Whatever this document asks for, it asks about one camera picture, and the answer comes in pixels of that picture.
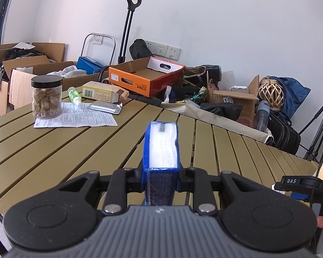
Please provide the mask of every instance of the black suitcase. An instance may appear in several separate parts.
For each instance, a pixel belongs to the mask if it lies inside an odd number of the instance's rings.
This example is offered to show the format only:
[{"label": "black suitcase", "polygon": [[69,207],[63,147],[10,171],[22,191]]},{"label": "black suitcase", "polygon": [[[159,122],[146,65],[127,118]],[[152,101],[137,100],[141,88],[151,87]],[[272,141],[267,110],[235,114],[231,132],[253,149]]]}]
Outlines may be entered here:
[{"label": "black suitcase", "polygon": [[291,154],[297,153],[301,137],[290,125],[278,117],[277,112],[270,113],[268,129],[274,137],[273,147]]}]

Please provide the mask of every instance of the silver bolt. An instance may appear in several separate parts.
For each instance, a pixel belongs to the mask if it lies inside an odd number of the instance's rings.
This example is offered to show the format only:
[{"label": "silver bolt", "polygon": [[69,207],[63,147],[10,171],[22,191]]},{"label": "silver bolt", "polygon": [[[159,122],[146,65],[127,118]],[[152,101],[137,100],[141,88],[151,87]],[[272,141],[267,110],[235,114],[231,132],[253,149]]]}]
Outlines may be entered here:
[{"label": "silver bolt", "polygon": [[121,207],[117,204],[110,204],[104,207],[104,211],[107,213],[118,213],[121,210]]},{"label": "silver bolt", "polygon": [[199,210],[201,212],[208,213],[208,212],[214,211],[215,210],[215,206],[212,205],[212,204],[201,204],[201,205],[199,205]]}]

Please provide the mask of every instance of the wall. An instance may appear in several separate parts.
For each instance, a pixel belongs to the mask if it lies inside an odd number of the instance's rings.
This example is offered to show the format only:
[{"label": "wall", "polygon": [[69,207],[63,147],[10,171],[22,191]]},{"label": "wall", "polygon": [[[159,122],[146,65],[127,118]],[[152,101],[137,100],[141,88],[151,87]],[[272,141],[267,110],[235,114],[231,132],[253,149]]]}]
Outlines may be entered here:
[{"label": "wall", "polygon": [[2,35],[2,44],[33,41],[41,0],[10,0]]},{"label": "wall", "polygon": [[[66,59],[77,60],[88,33],[110,34],[117,61],[126,12],[126,0],[42,0],[34,40],[65,42]],[[239,85],[256,74],[298,79],[312,91],[292,118],[297,131],[323,104],[323,0],[142,0],[129,45],[136,38],[180,47],[187,66],[233,70]],[[85,51],[108,63],[109,42]],[[319,122],[303,133],[304,146]]]}]

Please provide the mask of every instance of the water bottle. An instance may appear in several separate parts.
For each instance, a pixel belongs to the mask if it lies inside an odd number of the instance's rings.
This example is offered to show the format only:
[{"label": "water bottle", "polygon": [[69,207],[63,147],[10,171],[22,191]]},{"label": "water bottle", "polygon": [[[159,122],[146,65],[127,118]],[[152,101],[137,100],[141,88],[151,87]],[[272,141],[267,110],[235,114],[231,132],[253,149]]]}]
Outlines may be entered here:
[{"label": "water bottle", "polygon": [[257,107],[253,128],[265,132],[269,121],[270,107],[267,101],[262,101]]},{"label": "water bottle", "polygon": [[81,102],[81,96],[74,87],[68,88],[68,96],[70,97],[71,102],[75,105],[76,109],[83,108],[83,102]]}]

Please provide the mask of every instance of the wicker lantern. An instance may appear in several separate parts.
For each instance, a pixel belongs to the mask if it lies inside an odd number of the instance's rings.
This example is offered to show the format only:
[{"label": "wicker lantern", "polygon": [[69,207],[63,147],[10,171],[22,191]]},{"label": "wicker lantern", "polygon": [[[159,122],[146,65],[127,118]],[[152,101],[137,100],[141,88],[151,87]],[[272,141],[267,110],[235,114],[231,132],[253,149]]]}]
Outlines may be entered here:
[{"label": "wicker lantern", "polygon": [[266,77],[261,80],[258,88],[258,95],[262,100],[266,100],[272,110],[281,110],[283,107],[283,87],[275,79]]}]

